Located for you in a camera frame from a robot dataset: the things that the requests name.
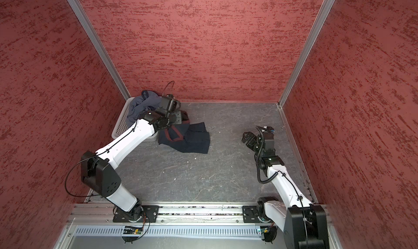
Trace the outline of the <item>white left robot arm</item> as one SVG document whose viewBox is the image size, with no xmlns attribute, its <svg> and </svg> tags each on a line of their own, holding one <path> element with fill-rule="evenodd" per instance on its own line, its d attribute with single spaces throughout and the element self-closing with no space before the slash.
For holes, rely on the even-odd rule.
<svg viewBox="0 0 418 249">
<path fill-rule="evenodd" d="M 115 205 L 125 220 L 144 220 L 140 199 L 130 193 L 122 184 L 116 172 L 121 162 L 137 146 L 160 130 L 180 124 L 179 109 L 159 108 L 143 114 L 126 132 L 96 152 L 87 151 L 77 165 L 81 166 L 81 181 L 99 196 Z"/>
</svg>

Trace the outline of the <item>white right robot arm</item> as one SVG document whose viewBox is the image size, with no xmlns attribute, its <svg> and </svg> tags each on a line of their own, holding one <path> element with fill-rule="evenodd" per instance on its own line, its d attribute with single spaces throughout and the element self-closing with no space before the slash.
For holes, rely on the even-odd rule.
<svg viewBox="0 0 418 249">
<path fill-rule="evenodd" d="M 288 249 L 328 249 L 325 210 L 300 191 L 283 160 L 276 155 L 274 129 L 268 126 L 257 130 L 257 135 L 245 132 L 242 142 L 254 152 L 258 182 L 272 183 L 280 197 L 261 197 L 256 207 L 244 207 L 244 221 L 261 223 L 258 231 L 264 242 L 273 242 L 281 231 Z"/>
</svg>

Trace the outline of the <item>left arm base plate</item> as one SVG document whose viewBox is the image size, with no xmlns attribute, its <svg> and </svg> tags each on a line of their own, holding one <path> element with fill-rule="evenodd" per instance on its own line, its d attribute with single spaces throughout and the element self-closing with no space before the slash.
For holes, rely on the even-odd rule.
<svg viewBox="0 0 418 249">
<path fill-rule="evenodd" d="M 125 212 L 121 208 L 114 206 L 113 209 L 113 222 L 115 223 L 141 223 L 148 221 L 155 223 L 160 206 L 135 206 L 131 211 Z"/>
</svg>

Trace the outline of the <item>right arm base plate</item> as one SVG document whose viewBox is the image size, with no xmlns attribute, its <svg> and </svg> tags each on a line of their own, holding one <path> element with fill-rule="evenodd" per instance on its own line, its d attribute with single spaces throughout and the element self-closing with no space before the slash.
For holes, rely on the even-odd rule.
<svg viewBox="0 0 418 249">
<path fill-rule="evenodd" d="M 243 206 L 242 207 L 243 222 L 246 224 L 267 224 L 271 220 L 260 216 L 257 206 Z"/>
</svg>

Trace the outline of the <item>navy tank top red trim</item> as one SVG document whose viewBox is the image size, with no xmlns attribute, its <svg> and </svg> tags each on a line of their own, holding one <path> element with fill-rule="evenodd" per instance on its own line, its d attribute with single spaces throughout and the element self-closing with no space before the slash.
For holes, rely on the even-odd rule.
<svg viewBox="0 0 418 249">
<path fill-rule="evenodd" d="M 180 114 L 181 124 L 159 131 L 158 144 L 169 146 L 181 153 L 208 154 L 211 139 L 205 123 L 191 124 L 185 111 L 181 110 Z"/>
</svg>

